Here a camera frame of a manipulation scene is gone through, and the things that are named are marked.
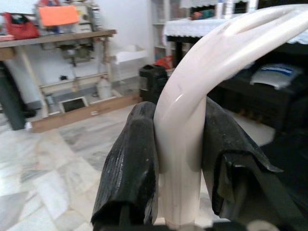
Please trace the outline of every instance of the wooden board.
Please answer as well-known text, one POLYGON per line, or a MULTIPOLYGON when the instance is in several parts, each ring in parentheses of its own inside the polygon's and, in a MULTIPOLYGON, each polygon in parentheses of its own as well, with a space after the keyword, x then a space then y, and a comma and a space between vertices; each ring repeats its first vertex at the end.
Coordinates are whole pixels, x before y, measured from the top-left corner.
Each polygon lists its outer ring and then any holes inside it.
POLYGON ((120 108, 124 108, 141 101, 139 94, 123 96, 107 101, 102 101, 88 107, 80 108, 65 114, 51 116, 32 122, 33 132, 44 132, 68 124, 88 119, 120 108))
POLYGON ((0 48, 0 61, 13 59, 16 55, 14 47, 0 48))
POLYGON ((50 36, 39 37, 39 38, 36 38, 36 39, 32 38, 32 39, 0 42, 0 48, 17 47, 17 46, 32 45, 32 44, 41 44, 41 43, 47 43, 47 42, 61 42, 61 41, 83 39, 83 38, 84 39, 96 38, 96 37, 112 36, 114 34, 116 34, 116 30, 105 29, 105 30, 88 32, 88 33, 50 35, 50 36))

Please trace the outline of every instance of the cream plastic tube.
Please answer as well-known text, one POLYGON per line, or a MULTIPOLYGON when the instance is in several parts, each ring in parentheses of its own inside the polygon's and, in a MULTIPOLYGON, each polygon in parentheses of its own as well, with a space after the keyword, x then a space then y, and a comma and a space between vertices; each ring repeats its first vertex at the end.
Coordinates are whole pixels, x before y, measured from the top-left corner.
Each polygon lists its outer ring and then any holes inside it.
POLYGON ((308 5, 265 8, 229 20, 200 39, 166 84, 154 115, 162 216, 194 222, 199 211, 205 97, 247 64, 308 29, 308 5))

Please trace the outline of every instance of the white container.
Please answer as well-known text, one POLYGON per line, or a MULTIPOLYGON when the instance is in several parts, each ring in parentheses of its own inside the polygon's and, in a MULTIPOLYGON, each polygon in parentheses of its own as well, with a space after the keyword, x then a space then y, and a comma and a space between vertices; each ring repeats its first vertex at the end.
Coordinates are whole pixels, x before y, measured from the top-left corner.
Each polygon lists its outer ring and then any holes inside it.
POLYGON ((92 13, 93 13, 93 22, 95 30, 103 30, 103 19, 101 14, 101 9, 99 5, 93 4, 92 7, 92 13))
POLYGON ((231 19, 234 14, 234 6, 235 6, 234 0, 226 0, 225 6, 226 8, 225 8, 224 18, 231 19))
POLYGON ((112 87, 108 80, 102 78, 101 81, 96 85, 96 88, 101 100, 106 100, 112 97, 112 87))
POLYGON ((247 12, 251 13, 253 11, 256 11, 258 9, 258 0, 249 0, 247 3, 247 12))
POLYGON ((224 3, 223 2, 218 2, 215 5, 215 18, 216 19, 222 19, 222 17, 223 17, 223 8, 224 8, 224 3))

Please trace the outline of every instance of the red object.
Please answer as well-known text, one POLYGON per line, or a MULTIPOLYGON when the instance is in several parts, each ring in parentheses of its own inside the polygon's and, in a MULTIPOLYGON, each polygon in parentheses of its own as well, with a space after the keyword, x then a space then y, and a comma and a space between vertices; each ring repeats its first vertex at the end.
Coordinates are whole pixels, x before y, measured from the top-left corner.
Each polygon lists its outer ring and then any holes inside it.
POLYGON ((0 42, 12 41, 12 40, 15 40, 15 37, 13 35, 1 35, 0 36, 0 42))
POLYGON ((40 7, 39 14, 44 26, 59 26, 79 22, 75 6, 40 7))
POLYGON ((155 63, 155 65, 163 66, 166 70, 172 68, 172 55, 167 55, 164 58, 158 59, 155 63))
POLYGON ((39 37, 39 31, 35 25, 24 15, 21 16, 22 22, 14 23, 10 13, 4 13, 6 29, 9 35, 13 35, 16 40, 34 39, 39 37))

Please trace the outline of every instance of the white tablecloth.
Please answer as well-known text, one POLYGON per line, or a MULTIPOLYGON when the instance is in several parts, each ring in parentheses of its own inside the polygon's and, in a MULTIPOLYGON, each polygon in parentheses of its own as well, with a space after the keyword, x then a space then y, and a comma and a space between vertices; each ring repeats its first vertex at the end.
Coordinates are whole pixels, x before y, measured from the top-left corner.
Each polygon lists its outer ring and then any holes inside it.
MULTIPOLYGON (((227 19, 203 19, 203 20, 189 20, 181 19, 176 21, 169 21, 164 28, 164 43, 167 43, 166 36, 180 36, 180 37, 203 37, 217 26, 226 22, 227 19)), ((308 30, 288 41, 288 43, 308 44, 308 30)))
MULTIPOLYGON (((248 0, 236 0, 235 2, 248 2, 248 0)), ((201 7, 201 6, 209 6, 216 5, 218 0, 181 0, 180 7, 181 8, 191 8, 191 7, 201 7)))

